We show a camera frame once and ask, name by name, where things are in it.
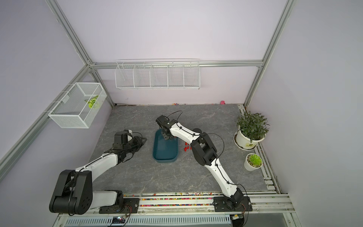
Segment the teal plastic storage box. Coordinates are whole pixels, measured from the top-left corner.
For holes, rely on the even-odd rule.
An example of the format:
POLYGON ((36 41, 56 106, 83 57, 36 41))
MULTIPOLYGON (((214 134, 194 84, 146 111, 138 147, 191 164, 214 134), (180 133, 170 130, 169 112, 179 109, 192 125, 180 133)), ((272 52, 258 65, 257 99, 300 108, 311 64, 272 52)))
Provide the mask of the teal plastic storage box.
POLYGON ((157 130, 153 146, 153 159, 158 163, 172 163, 178 158, 179 143, 178 138, 165 140, 162 130, 157 130))

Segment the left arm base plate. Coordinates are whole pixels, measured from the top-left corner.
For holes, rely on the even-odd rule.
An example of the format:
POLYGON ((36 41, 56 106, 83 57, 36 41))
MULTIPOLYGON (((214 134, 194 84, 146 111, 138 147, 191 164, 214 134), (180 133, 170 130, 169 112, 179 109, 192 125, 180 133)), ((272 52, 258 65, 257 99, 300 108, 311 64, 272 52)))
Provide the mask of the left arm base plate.
POLYGON ((122 204, 101 207, 99 214, 134 214, 138 212, 139 203, 139 198, 124 198, 122 204))

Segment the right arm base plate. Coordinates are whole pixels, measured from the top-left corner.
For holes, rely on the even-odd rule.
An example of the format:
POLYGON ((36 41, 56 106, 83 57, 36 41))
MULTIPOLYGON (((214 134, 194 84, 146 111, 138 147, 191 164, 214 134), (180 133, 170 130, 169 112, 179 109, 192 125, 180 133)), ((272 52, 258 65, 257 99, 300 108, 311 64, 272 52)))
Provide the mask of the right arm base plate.
POLYGON ((214 197, 212 205, 215 212, 250 212, 253 211, 250 198, 244 196, 240 202, 233 202, 227 197, 214 197))

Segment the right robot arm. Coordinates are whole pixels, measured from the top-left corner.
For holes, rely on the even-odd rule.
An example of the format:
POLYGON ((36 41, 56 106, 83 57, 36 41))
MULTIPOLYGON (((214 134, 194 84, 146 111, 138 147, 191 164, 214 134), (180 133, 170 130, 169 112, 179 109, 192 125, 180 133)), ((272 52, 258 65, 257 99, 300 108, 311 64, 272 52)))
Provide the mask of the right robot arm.
POLYGON ((242 205, 244 193, 231 180, 222 167, 217 155, 217 149, 207 133, 202 132, 200 129, 192 131, 177 120, 170 120, 164 115, 159 116, 156 122, 166 140, 177 137, 191 146, 195 160, 209 170, 220 186, 226 204, 233 208, 238 208, 242 205))

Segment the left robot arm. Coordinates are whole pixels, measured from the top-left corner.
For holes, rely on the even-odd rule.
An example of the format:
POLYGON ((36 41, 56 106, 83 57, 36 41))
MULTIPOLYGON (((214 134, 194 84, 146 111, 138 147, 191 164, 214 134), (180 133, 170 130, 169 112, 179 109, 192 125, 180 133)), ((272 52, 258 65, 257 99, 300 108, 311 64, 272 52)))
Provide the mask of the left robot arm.
POLYGON ((124 201, 122 191, 96 192, 93 182, 107 170, 129 161, 127 155, 133 156, 146 141, 139 132, 119 131, 114 135, 111 148, 99 158, 76 169, 62 171, 49 203, 49 211, 70 216, 83 215, 94 208, 105 213, 110 213, 112 209, 116 212, 124 211, 128 204, 124 201))

